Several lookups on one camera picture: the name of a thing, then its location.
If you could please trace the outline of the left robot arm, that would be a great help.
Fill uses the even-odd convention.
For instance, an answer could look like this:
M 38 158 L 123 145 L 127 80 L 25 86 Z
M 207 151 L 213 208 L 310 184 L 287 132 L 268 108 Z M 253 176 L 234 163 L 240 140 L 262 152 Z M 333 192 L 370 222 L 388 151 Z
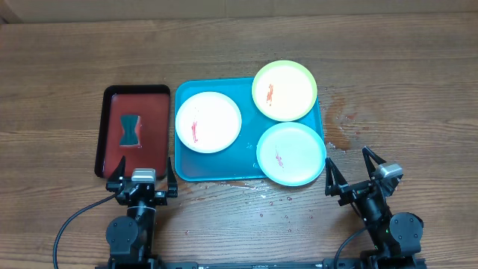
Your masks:
M 155 189 L 156 172 L 152 168 L 137 168 L 125 174 L 125 157 L 109 176 L 106 189 L 115 194 L 126 215 L 113 219 L 105 233 L 110 246 L 108 268 L 165 268 L 166 264 L 152 253 L 156 208 L 178 196 L 178 183 L 171 160 L 167 160 L 167 189 Z

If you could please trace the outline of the green and pink sponge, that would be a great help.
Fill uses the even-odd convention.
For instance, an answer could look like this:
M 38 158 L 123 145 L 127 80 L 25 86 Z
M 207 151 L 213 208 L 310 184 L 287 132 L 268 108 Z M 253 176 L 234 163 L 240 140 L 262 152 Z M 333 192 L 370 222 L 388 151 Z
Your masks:
M 119 145 L 127 147 L 140 146 L 140 116 L 134 114 L 125 114 L 120 117 L 122 126 L 122 137 Z

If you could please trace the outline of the white plate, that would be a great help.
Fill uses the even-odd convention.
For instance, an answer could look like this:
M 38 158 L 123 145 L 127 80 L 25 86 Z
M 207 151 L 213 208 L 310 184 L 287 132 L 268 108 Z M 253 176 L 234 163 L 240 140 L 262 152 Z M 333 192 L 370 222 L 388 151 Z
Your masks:
M 176 113 L 179 140 L 199 153 L 215 153 L 238 137 L 242 116 L 236 103 L 218 92 L 202 92 L 188 98 Z

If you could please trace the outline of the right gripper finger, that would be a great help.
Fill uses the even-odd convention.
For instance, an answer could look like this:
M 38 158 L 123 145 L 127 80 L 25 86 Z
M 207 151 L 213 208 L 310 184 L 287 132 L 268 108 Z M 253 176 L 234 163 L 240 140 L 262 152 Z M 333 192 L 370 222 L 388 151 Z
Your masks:
M 325 169 L 326 169 L 326 196 L 337 196 L 344 192 L 344 189 L 347 188 L 348 182 L 341 174 L 340 170 L 336 167 L 333 160 L 329 157 L 325 159 Z
M 385 163 L 385 160 L 379 157 L 367 146 L 362 148 L 365 166 L 370 179 L 382 179 L 383 175 L 380 173 L 380 165 Z

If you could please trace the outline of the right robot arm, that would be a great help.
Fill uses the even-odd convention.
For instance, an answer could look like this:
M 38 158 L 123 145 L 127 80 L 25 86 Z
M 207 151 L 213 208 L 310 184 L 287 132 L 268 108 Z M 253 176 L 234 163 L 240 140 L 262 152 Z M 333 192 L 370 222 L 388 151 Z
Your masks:
M 333 160 L 325 159 L 325 195 L 338 196 L 340 206 L 351 205 L 364 228 L 348 237 L 333 259 L 323 261 L 328 268 L 425 268 L 421 251 L 424 222 L 410 212 L 392 213 L 387 198 L 395 192 L 403 177 L 402 167 L 380 158 L 368 147 L 362 149 L 368 180 L 349 184 Z M 357 259 L 341 259 L 343 249 L 361 233 L 367 232 L 372 250 L 364 250 Z

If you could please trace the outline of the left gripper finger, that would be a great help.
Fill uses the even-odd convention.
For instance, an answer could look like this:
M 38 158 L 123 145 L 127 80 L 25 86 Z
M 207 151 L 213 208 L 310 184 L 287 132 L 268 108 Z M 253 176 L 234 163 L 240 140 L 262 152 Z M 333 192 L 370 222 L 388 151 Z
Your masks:
M 110 192 L 121 192 L 123 188 L 123 176 L 125 173 L 125 156 L 120 159 L 117 168 L 112 172 L 106 182 L 106 190 Z
M 165 196 L 167 198 L 176 198 L 178 196 L 178 182 L 173 172 L 173 166 L 171 157 L 167 158 L 167 192 Z

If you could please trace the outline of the light blue plate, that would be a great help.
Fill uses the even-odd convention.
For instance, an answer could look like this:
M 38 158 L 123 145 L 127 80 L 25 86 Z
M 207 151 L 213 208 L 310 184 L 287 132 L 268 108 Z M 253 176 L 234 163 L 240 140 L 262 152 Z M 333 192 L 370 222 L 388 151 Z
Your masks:
M 267 178 L 280 185 L 299 187 L 322 173 L 326 147 L 312 128 L 296 122 L 278 123 L 259 138 L 256 158 Z

